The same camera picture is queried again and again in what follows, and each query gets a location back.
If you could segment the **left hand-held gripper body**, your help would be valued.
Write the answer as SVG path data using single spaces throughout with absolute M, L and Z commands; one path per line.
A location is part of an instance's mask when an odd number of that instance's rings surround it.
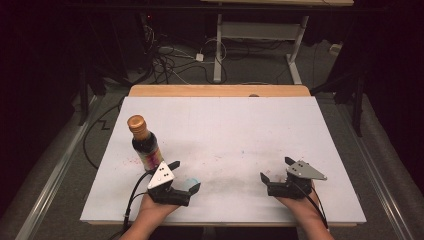
M 168 165 L 161 162 L 156 168 L 147 186 L 148 195 L 155 203 L 188 206 L 191 194 L 188 191 L 176 190 L 172 187 L 175 175 Z

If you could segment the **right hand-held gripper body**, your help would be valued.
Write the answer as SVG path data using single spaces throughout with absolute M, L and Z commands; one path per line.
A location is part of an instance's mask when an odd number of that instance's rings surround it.
M 267 184 L 267 193 L 273 197 L 302 199 L 312 192 L 312 181 L 323 180 L 327 177 L 304 161 L 297 161 L 286 169 L 287 177 L 284 182 Z

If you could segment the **small light blue object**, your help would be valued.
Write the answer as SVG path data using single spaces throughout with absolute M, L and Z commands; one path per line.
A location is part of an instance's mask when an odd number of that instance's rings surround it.
M 186 179 L 183 183 L 183 190 L 188 191 L 190 188 L 199 183 L 199 180 L 196 178 Z

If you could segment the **person's right hand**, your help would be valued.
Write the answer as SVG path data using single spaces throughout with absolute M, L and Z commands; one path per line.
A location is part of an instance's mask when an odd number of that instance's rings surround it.
M 277 197 L 277 200 L 289 209 L 297 221 L 306 216 L 318 216 L 321 219 L 319 198 L 315 190 L 302 199 Z

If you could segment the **person's left hand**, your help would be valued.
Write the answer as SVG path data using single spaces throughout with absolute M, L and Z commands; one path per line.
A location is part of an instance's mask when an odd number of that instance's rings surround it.
M 178 208 L 178 205 L 155 203 L 152 198 L 146 194 L 141 200 L 139 216 L 147 217 L 151 220 L 156 219 L 159 222 L 162 222 Z

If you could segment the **dark sauce bottle gold cap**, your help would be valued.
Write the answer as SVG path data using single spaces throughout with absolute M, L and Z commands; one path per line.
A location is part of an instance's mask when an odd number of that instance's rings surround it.
M 155 169 L 164 161 L 156 136 L 147 128 L 143 116 L 133 115 L 127 120 L 127 125 L 133 134 L 132 146 L 142 161 L 144 169 Z

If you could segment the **white board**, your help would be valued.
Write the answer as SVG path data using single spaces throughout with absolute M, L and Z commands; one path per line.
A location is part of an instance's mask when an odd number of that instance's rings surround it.
M 166 162 L 179 161 L 173 185 L 186 179 L 201 186 L 169 225 L 284 226 L 288 210 L 268 195 L 260 172 L 273 181 L 286 176 L 284 159 L 303 160 L 326 181 L 315 188 L 328 222 L 365 222 L 357 195 L 313 97 L 128 97 L 124 100 L 81 219 L 119 224 L 138 211 L 129 199 L 148 177 L 135 153 L 127 120 L 142 115 Z

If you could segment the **wooden table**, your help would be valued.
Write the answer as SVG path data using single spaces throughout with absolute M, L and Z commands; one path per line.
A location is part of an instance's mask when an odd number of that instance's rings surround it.
M 129 97 L 309 97 L 303 85 L 136 85 Z

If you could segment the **black metal stand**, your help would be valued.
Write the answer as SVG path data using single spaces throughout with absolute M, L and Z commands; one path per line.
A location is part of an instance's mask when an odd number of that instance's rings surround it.
M 117 34 L 109 19 L 97 22 L 91 17 L 83 17 L 74 34 L 72 47 L 79 64 L 78 84 L 82 110 L 79 124 L 82 125 L 90 113 L 88 88 L 95 95 L 103 96 L 104 78 L 126 88 L 133 83 L 129 81 Z
M 321 92 L 333 92 L 336 104 L 351 103 L 351 124 L 358 137 L 362 136 L 361 115 L 365 83 L 365 61 L 358 43 L 360 39 L 358 24 L 354 21 L 326 82 L 310 90 L 312 96 Z

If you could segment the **aluminium rail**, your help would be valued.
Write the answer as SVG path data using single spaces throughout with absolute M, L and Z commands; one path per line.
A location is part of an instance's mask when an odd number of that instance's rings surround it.
M 82 125 L 79 126 L 76 132 L 72 135 L 68 147 L 52 170 L 52 173 L 50 174 L 45 186 L 34 203 L 15 240 L 33 240 L 35 233 L 38 231 L 38 228 L 43 221 L 44 216 L 47 213 L 52 201 L 54 200 L 55 195 L 69 169 L 69 166 L 74 157 L 75 149 L 86 134 L 89 123 L 92 120 L 94 114 L 97 112 L 102 100 L 102 96 L 93 96 L 91 98 L 88 106 L 90 113 L 87 115 Z
M 369 149 L 365 145 L 364 139 L 357 134 L 353 127 L 349 109 L 345 105 L 338 105 L 337 108 L 361 152 L 360 160 L 364 166 L 364 171 L 368 175 L 370 183 L 379 198 L 380 205 L 390 221 L 398 240 L 414 240 L 410 228 L 407 226 L 396 200 L 390 193 L 387 185 L 384 183 L 383 177 L 379 172 L 379 168 L 374 162 Z

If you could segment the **white metal desk frame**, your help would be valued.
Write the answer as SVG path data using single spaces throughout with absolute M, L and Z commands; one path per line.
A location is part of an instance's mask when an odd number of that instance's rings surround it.
M 279 40 L 293 41 L 293 50 L 286 55 L 286 62 L 295 85 L 302 85 L 299 71 L 296 66 L 296 58 L 307 28 L 309 17 L 303 16 L 296 24 L 288 23 L 249 23 L 223 21 L 222 15 L 217 17 L 216 24 L 216 50 L 214 58 L 213 82 L 222 82 L 224 53 L 226 47 L 222 39 L 253 39 L 253 40 Z

